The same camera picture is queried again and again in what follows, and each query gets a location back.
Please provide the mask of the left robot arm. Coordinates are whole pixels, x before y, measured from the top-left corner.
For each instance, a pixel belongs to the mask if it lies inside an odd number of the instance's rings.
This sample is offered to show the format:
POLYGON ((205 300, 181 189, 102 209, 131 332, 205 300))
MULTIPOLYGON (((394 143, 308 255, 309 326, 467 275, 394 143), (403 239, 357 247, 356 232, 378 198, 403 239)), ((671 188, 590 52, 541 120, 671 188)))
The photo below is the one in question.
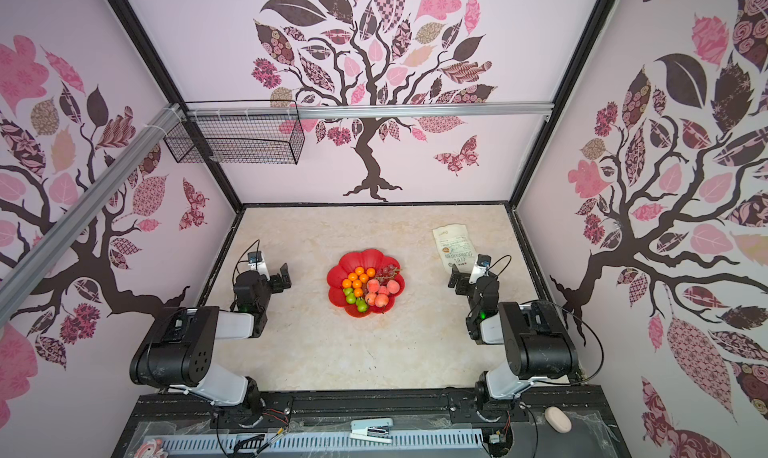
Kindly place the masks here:
POLYGON ((277 419, 269 412, 256 381, 236 374, 214 360, 214 345, 224 340, 261 337, 274 294, 292 286, 283 264, 269 275, 262 264, 253 265, 235 278, 234 307, 165 308, 145 335, 129 365, 137 385, 176 390, 221 408, 234 408, 260 418, 277 419))

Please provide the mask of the red flower fruit bowl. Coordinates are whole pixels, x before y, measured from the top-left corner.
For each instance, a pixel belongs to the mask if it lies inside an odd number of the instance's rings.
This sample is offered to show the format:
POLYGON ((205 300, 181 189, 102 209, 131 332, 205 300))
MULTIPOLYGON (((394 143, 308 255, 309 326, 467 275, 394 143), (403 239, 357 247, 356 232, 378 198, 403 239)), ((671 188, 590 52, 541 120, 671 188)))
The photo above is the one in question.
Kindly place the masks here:
MULTIPOLYGON (((379 281, 380 287, 381 286, 387 287, 387 282, 379 281)), ((350 316, 355 318, 363 318, 363 317, 367 317, 370 314, 383 314, 390 311, 396 304, 396 299, 405 291, 405 288, 406 288, 406 283, 402 275, 402 267, 400 263, 395 258, 385 255, 379 249, 374 249, 374 248, 346 253, 344 256, 342 256, 342 258, 340 258, 338 264, 333 268, 331 268, 330 271, 328 272, 327 283, 329 285, 329 292, 328 292, 329 301, 334 306, 343 308, 350 316), (388 264, 394 264, 400 268, 400 273, 394 279, 391 279, 391 280, 396 280, 400 284, 400 291, 396 294, 389 293, 388 296, 390 297, 390 301, 386 307, 377 308, 375 304, 368 305, 368 311, 365 313, 360 313, 357 310, 356 303, 348 304, 346 302, 347 295, 345 295, 343 292, 344 288, 342 287, 342 282, 345 279, 348 279, 348 275, 350 273, 355 273, 355 269, 357 267, 363 267, 365 269, 365 274, 368 268, 374 268, 376 270, 376 275, 377 275, 377 270, 388 264)), ((364 300, 365 300, 365 296, 369 293, 367 291, 366 283, 363 283, 363 286, 361 288, 364 291, 364 295, 362 297, 359 297, 359 298, 363 298, 364 300)))

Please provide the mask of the purple fake grape bunch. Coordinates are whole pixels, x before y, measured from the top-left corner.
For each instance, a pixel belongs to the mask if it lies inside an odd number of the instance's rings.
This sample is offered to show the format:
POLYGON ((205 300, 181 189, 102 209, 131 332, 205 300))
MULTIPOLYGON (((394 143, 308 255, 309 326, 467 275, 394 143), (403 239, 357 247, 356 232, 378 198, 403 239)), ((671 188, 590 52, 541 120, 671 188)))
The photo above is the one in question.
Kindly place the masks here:
POLYGON ((394 264, 388 264, 377 270, 376 278, 381 282, 394 279, 400 273, 400 268, 394 264))

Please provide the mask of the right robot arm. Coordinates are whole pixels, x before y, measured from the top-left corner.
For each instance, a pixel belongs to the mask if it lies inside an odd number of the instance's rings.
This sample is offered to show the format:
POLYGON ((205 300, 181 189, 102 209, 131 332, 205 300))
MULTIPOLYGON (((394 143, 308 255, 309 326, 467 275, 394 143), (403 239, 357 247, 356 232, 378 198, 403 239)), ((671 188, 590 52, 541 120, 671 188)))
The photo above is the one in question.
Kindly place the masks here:
POLYGON ((499 276, 482 255, 469 272, 452 266, 448 287, 467 298, 468 336, 480 345, 504 347, 504 361, 485 371, 475 384, 477 410, 493 401, 518 400, 536 383, 560 379, 576 371, 576 348, 554 303, 521 304, 500 299, 499 276))

